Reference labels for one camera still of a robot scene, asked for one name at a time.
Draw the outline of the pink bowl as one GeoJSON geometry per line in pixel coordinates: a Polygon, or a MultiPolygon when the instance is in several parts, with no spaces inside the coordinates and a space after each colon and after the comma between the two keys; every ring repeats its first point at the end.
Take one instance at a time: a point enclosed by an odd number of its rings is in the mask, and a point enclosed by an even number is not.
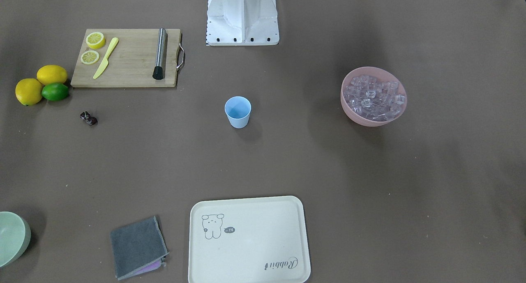
{"type": "Polygon", "coordinates": [[[360,67],[348,73],[340,89],[344,113],[361,126],[380,127],[402,116],[408,98],[399,79],[384,69],[360,67]]]}

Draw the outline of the whole lemon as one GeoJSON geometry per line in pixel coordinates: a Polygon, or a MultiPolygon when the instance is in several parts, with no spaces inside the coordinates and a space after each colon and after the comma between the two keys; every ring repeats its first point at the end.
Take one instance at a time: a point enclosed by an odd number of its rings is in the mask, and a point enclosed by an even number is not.
{"type": "Polygon", "coordinates": [[[61,66],[48,64],[37,71],[37,80],[44,86],[51,83],[65,83],[68,80],[68,73],[61,66]]]}
{"type": "Polygon", "coordinates": [[[34,78],[20,80],[15,88],[18,101],[24,106],[32,106],[39,103],[42,96],[43,85],[34,78]]]}

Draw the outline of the light blue plastic cup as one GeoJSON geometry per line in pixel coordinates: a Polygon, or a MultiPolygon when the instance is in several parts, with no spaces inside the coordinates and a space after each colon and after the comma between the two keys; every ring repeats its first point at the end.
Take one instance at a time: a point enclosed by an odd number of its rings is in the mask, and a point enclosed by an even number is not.
{"type": "Polygon", "coordinates": [[[244,128],[251,114],[251,103],[242,96],[231,97],[225,103],[225,114],[233,128],[244,128]]]}

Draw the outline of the clear ice cubes pile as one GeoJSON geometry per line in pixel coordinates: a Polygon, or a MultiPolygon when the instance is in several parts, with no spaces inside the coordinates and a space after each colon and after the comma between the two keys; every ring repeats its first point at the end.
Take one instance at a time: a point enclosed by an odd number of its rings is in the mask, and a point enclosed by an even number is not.
{"type": "Polygon", "coordinates": [[[341,97],[351,114],[373,122],[397,119],[408,102],[399,81],[382,81],[372,75],[353,76],[344,81],[341,97]]]}

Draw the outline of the upper whole lemon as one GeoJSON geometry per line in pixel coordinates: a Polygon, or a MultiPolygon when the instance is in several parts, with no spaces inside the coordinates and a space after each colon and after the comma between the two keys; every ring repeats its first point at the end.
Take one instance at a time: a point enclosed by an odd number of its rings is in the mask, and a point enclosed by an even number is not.
{"type": "Polygon", "coordinates": [[[37,71],[37,80],[44,86],[51,83],[65,83],[68,80],[68,73],[61,66],[48,64],[37,71]]]}

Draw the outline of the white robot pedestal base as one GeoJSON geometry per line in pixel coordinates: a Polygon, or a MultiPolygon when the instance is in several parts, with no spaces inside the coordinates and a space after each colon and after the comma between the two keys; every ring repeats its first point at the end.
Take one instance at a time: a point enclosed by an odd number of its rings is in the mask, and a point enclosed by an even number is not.
{"type": "Polygon", "coordinates": [[[279,41],[276,0],[208,0],[207,46],[272,46],[279,41]]]}

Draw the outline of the lower whole lemon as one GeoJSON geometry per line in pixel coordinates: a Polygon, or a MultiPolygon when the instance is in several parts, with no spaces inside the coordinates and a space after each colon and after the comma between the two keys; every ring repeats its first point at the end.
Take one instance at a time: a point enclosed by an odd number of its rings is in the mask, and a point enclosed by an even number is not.
{"type": "Polygon", "coordinates": [[[42,96],[43,85],[34,78],[20,80],[15,88],[18,101],[24,106],[32,106],[39,103],[42,96]]]}

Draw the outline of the lemon slice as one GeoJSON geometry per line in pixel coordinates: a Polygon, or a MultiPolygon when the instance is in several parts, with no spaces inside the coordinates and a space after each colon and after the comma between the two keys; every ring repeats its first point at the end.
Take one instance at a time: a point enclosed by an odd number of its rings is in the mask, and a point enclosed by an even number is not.
{"type": "Polygon", "coordinates": [[[85,42],[90,49],[99,49],[106,44],[106,38],[102,32],[92,32],[86,36],[85,42]]]}
{"type": "Polygon", "coordinates": [[[100,55],[97,51],[88,50],[81,54],[80,61],[85,65],[92,65],[98,62],[100,55]]]}

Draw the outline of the grey folded cloth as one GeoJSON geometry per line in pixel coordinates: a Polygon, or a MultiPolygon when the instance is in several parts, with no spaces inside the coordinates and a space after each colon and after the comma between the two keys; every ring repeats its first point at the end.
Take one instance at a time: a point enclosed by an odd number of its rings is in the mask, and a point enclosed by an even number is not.
{"type": "Polygon", "coordinates": [[[110,242],[118,281],[160,268],[169,254],[155,215],[111,231],[110,242]]]}

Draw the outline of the dark red cherries pair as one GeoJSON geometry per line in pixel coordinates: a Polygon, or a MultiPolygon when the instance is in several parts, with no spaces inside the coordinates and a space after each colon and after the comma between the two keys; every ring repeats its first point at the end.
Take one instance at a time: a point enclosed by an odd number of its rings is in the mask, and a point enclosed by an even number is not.
{"type": "Polygon", "coordinates": [[[92,116],[88,111],[84,111],[80,114],[80,118],[88,124],[88,126],[94,126],[98,123],[98,119],[92,116]]]}

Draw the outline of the bamboo cutting board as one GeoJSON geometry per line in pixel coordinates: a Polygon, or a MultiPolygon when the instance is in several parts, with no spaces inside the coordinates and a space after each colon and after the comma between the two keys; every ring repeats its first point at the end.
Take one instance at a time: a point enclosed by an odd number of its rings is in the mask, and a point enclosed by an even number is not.
{"type": "Polygon", "coordinates": [[[167,43],[165,47],[164,78],[156,80],[152,74],[157,57],[159,29],[86,29],[85,36],[92,32],[104,34],[106,43],[97,49],[102,59],[107,51],[111,39],[117,37],[120,41],[108,58],[109,64],[105,71],[94,79],[101,60],[95,64],[86,65],[77,59],[72,73],[71,86],[85,88],[99,87],[175,87],[178,68],[184,62],[178,57],[184,56],[180,52],[182,43],[180,29],[167,29],[167,43]]]}

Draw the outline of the steel muddler black tip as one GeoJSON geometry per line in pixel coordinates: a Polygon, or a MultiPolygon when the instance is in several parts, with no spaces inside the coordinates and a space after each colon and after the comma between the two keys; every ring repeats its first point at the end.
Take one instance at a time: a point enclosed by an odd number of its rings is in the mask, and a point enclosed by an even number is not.
{"type": "Polygon", "coordinates": [[[163,80],[165,77],[166,49],[168,33],[165,28],[159,29],[155,66],[152,77],[155,80],[163,80]]]}

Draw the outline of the cream serving tray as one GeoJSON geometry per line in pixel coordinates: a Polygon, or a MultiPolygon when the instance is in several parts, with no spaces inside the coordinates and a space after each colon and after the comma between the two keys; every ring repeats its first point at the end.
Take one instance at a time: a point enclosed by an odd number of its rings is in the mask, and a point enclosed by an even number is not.
{"type": "Polygon", "coordinates": [[[188,282],[304,283],[310,275],[299,198],[210,200],[191,209],[188,282]]]}

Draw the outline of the mint green bowl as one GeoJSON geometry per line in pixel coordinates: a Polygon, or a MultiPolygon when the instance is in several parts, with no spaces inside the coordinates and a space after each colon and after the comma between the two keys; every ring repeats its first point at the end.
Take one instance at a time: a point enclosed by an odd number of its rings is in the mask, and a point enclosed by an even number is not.
{"type": "Polygon", "coordinates": [[[28,222],[13,212],[0,212],[0,267],[17,260],[31,239],[28,222]]]}

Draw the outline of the yellow plastic knife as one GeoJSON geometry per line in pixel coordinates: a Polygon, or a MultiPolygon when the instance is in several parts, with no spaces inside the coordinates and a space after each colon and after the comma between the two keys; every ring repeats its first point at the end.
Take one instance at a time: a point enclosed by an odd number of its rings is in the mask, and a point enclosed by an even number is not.
{"type": "Polygon", "coordinates": [[[107,69],[107,66],[109,65],[109,57],[111,53],[113,52],[113,50],[118,45],[119,41],[120,40],[118,37],[114,37],[111,39],[109,46],[107,48],[107,51],[105,55],[103,56],[103,59],[100,62],[100,65],[98,66],[98,69],[96,70],[96,72],[94,73],[92,77],[93,79],[98,79],[98,77],[100,77],[103,74],[103,72],[107,69]]]}

